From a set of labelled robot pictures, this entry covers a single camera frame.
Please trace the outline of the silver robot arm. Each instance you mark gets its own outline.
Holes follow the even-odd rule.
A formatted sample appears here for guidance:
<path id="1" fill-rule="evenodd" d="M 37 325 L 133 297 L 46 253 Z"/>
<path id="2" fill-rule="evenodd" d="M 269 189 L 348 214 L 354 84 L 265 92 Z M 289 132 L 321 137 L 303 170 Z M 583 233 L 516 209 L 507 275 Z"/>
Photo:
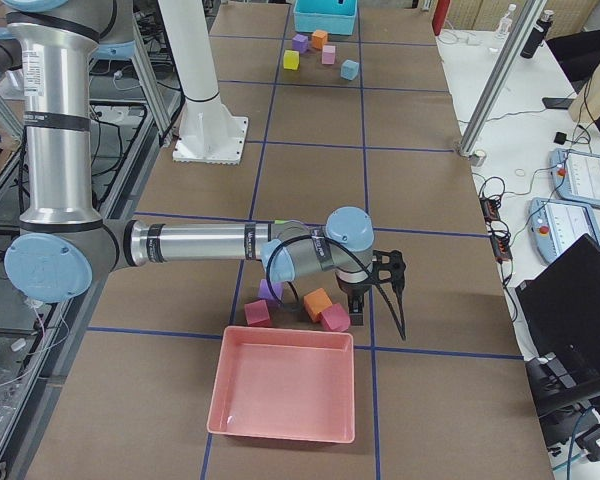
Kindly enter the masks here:
<path id="1" fill-rule="evenodd" d="M 334 211 L 320 228 L 280 224 L 146 225 L 109 220 L 92 202 L 89 70 L 101 46 L 134 42 L 129 1 L 9 1 L 6 21 L 22 50 L 23 149 L 29 205 L 4 267 L 24 295 L 61 303 L 111 272 L 146 263 L 258 260 L 270 282 L 333 271 L 353 324 L 372 285 L 367 213 Z"/>

